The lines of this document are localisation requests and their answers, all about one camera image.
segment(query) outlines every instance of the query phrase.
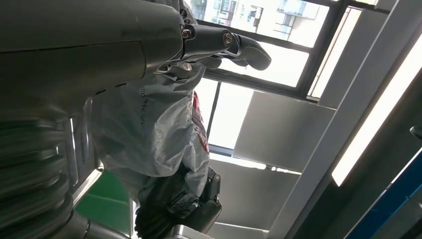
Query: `glass pane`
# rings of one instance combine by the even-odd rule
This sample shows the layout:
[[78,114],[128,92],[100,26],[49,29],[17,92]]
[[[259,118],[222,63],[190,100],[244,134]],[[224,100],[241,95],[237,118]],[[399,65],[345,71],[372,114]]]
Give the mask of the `glass pane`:
[[197,19],[313,47],[329,7],[301,0],[187,0]]
[[253,90],[222,83],[212,120],[209,143],[234,149]]
[[355,1],[363,2],[363,3],[367,3],[371,5],[376,5],[378,3],[378,0],[355,0]]
[[271,65],[264,71],[258,71],[250,66],[241,67],[230,60],[223,60],[220,68],[253,76],[263,80],[295,87],[305,67],[309,54],[292,49],[260,42],[272,58]]
[[214,103],[215,91],[217,90],[217,81],[202,78],[195,87],[200,104],[201,116],[204,120],[205,130],[208,129],[210,122],[212,104]]
[[348,8],[338,27],[338,30],[331,42],[331,46],[327,51],[327,55],[315,77],[314,84],[311,87],[309,95],[320,98],[325,87],[334,71],[337,62],[343,53],[344,47],[352,34],[353,29],[359,19],[361,10]]

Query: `window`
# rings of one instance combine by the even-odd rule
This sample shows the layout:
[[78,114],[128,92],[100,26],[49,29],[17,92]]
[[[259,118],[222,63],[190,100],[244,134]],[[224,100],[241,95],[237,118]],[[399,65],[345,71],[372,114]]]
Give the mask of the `window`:
[[214,103],[216,90],[217,81],[205,78],[202,78],[199,84],[195,87],[195,92],[198,94],[201,116],[204,121],[205,130],[208,128],[208,124],[210,122],[211,110]]
[[270,54],[271,65],[265,71],[257,71],[252,67],[241,67],[230,60],[223,60],[220,68],[238,74],[248,75],[263,80],[295,87],[308,59],[308,54],[301,51],[260,42]]
[[210,144],[234,149],[252,94],[253,90],[249,88],[221,84],[211,125]]
[[348,8],[315,77],[309,95],[320,98],[359,19],[361,10]]
[[[341,34],[337,33],[336,40],[333,41],[332,28],[346,28],[355,14],[354,11],[358,11],[356,8],[374,10],[371,4],[375,4],[377,0],[348,2],[354,10],[347,9],[350,19],[345,26],[340,27],[339,18],[346,12],[346,8],[341,7],[344,1],[340,0],[185,1],[194,9],[193,14],[200,24],[224,25],[230,27],[234,33],[260,41],[272,58],[272,64],[265,71],[241,67],[224,59],[219,69],[206,71],[207,77],[314,101],[313,98],[319,97],[324,90],[343,51],[344,39],[348,38],[347,34],[350,35],[350,30],[347,33],[344,29]],[[337,44],[327,47],[325,42]],[[254,82],[252,77],[260,80]]]
[[224,0],[221,6],[221,11],[228,11],[229,4],[230,4],[229,0]]
[[278,12],[289,15],[301,16],[315,20],[319,5],[300,0],[281,0],[277,9]]
[[221,7],[221,0],[215,0],[214,2],[214,9],[220,9]]
[[292,31],[295,19],[295,16],[284,14],[284,18],[280,22],[276,21],[274,30],[280,33],[281,39],[289,40],[290,32]]
[[[328,6],[300,0],[279,0],[278,8],[274,7],[273,1],[267,0],[247,1],[239,7],[237,7],[238,2],[233,0],[208,1],[211,2],[212,7],[205,9],[203,14],[198,13],[202,8],[193,9],[193,14],[197,19],[215,22],[214,18],[217,18],[218,24],[221,25],[288,40],[307,47],[314,46],[329,10]],[[221,5],[220,9],[216,10],[215,7],[218,5]],[[288,36],[284,32],[281,34],[280,31],[275,31],[277,28],[274,26],[282,22],[286,15],[296,16],[296,20],[289,25],[291,30]]]

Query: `green floor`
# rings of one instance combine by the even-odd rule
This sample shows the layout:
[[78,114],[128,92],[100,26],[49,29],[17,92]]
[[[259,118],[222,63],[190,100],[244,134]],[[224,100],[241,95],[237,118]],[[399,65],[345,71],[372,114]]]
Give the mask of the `green floor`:
[[129,234],[129,197],[109,172],[102,174],[76,206],[76,211],[93,221]]

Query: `protective cover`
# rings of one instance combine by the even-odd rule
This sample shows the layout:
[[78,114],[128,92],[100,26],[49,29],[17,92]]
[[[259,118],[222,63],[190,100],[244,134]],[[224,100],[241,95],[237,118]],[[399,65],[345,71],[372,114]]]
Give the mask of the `protective cover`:
[[152,75],[93,98],[96,157],[134,201],[139,197],[142,203],[155,178],[173,175],[181,163],[189,168],[187,187],[202,193],[209,154],[199,111],[193,113],[199,110],[193,89],[204,70],[194,65],[191,77],[176,81]]

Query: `red label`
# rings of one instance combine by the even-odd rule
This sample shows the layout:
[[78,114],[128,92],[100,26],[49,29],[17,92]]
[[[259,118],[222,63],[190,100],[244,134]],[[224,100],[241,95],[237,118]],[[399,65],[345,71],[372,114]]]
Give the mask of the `red label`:
[[204,127],[204,121],[201,116],[198,95],[196,92],[194,92],[193,109],[194,110],[192,111],[192,121],[194,122],[194,125],[195,125],[195,131],[198,133],[199,140],[201,142],[202,147],[207,153],[209,153],[210,147],[208,146],[207,132]]

